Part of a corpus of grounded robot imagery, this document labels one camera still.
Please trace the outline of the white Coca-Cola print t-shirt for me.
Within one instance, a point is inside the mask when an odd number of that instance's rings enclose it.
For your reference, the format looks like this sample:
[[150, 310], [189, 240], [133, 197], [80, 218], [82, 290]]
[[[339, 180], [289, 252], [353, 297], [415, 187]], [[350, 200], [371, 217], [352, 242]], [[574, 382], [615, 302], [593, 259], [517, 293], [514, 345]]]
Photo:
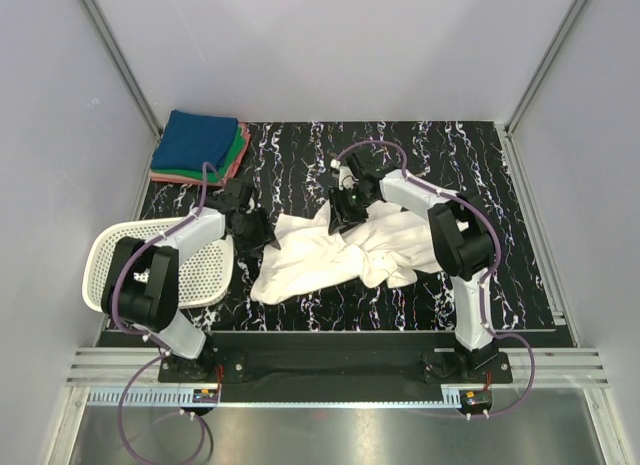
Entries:
[[419, 272], [442, 271], [425, 219], [381, 201], [367, 212], [365, 223], [335, 234], [328, 231], [328, 204], [311, 219], [281, 214], [275, 227], [279, 246], [264, 249], [250, 298], [276, 305], [353, 279], [367, 288], [400, 288], [415, 283]]

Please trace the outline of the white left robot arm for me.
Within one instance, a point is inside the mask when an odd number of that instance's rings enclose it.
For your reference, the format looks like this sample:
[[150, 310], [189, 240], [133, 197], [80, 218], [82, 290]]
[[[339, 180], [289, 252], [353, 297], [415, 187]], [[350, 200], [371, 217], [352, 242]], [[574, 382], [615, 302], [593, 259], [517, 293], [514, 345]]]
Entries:
[[121, 238], [115, 245], [101, 310], [116, 327], [156, 343], [169, 354], [202, 360], [207, 338], [179, 311], [179, 268], [207, 245], [230, 237], [239, 253], [277, 243], [262, 207], [196, 208], [162, 233]]

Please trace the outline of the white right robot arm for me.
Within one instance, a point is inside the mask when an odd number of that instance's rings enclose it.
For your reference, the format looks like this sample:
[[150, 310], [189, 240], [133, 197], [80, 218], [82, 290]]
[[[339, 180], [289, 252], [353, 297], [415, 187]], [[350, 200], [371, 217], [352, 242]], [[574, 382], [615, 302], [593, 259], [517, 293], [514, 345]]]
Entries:
[[428, 222], [434, 256], [451, 279], [456, 310], [455, 353], [460, 368], [480, 369], [496, 358], [490, 275], [501, 252], [480, 197], [438, 188], [399, 168], [363, 168], [331, 162], [346, 185], [329, 191], [329, 232], [344, 232], [368, 218], [376, 201], [401, 206]]

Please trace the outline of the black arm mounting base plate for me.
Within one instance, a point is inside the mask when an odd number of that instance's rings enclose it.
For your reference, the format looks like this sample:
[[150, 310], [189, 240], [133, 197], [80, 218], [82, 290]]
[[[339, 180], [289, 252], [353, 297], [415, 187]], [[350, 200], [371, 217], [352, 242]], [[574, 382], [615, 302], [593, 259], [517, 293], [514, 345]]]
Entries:
[[202, 356], [170, 356], [158, 378], [240, 384], [263, 378], [390, 376], [427, 384], [513, 382], [506, 353], [495, 344], [465, 352], [452, 332], [239, 332], [209, 334]]

